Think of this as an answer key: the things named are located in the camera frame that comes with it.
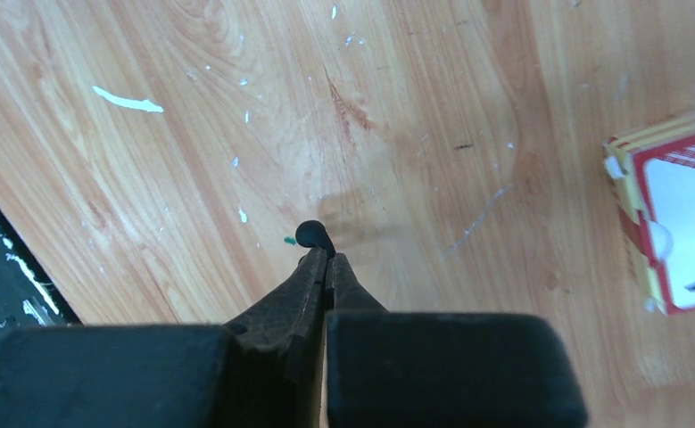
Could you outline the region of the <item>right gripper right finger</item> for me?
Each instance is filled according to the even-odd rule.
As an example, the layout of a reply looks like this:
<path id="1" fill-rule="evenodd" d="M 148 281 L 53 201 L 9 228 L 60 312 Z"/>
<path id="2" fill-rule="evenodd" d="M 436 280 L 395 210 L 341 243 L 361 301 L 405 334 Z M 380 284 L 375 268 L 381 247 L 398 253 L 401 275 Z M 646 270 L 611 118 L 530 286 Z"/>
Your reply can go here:
<path id="1" fill-rule="evenodd" d="M 543 318 L 390 312 L 348 259 L 329 263 L 327 417 L 333 427 L 585 427 L 566 348 Z"/>

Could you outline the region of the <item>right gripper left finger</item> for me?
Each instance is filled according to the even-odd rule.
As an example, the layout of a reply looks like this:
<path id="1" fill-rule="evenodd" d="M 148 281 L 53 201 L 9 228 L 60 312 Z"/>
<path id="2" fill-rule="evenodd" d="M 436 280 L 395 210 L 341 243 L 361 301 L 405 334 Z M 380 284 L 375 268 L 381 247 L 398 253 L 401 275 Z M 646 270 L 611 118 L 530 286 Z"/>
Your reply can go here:
<path id="1" fill-rule="evenodd" d="M 223 325 L 20 328 L 0 427 L 314 427 L 328 253 Z"/>

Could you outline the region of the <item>white plastic scrap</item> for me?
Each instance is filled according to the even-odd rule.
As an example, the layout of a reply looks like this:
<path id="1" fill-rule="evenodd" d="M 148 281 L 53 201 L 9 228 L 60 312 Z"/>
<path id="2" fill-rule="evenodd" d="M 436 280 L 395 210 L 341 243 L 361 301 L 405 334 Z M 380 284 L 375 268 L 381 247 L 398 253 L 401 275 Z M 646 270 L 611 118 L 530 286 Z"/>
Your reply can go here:
<path id="1" fill-rule="evenodd" d="M 133 98 L 122 97 L 119 95 L 114 95 L 99 86 L 92 86 L 92 90 L 96 95 L 102 97 L 108 103 L 119 106 L 121 108 L 135 111 L 144 111 L 149 113 L 164 112 L 164 108 L 162 106 L 160 106 L 157 103 L 154 103 L 150 99 L 138 100 Z"/>

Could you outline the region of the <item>playing card box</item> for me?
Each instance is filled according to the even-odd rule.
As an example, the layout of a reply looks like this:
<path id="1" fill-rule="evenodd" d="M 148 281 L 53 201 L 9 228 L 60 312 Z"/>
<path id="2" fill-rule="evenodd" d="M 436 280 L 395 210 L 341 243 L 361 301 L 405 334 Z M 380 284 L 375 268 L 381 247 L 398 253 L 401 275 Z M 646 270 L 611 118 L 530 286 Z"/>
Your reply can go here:
<path id="1" fill-rule="evenodd" d="M 695 309 L 695 110 L 604 143 L 637 284 L 671 315 Z"/>

